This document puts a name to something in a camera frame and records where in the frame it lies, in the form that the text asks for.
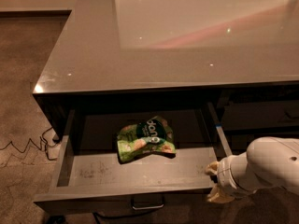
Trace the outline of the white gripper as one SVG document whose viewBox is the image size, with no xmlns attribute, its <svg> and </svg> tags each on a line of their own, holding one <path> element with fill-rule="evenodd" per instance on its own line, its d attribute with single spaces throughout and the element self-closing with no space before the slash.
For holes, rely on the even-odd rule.
<svg viewBox="0 0 299 224">
<path fill-rule="evenodd" d="M 265 187 L 265 182 L 249 168 L 246 153 L 211 162 L 205 168 L 205 174 L 218 178 L 218 184 L 206 196 L 209 203 L 229 203 Z"/>
</svg>

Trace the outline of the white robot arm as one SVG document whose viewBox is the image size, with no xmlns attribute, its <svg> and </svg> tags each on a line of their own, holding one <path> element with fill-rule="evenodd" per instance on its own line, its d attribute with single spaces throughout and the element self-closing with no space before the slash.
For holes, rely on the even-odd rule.
<svg viewBox="0 0 299 224">
<path fill-rule="evenodd" d="M 259 189 L 282 188 L 299 194 L 299 140 L 261 137 L 247 150 L 213 161 L 205 174 L 217 182 L 207 195 L 209 203 L 229 203 Z"/>
</svg>

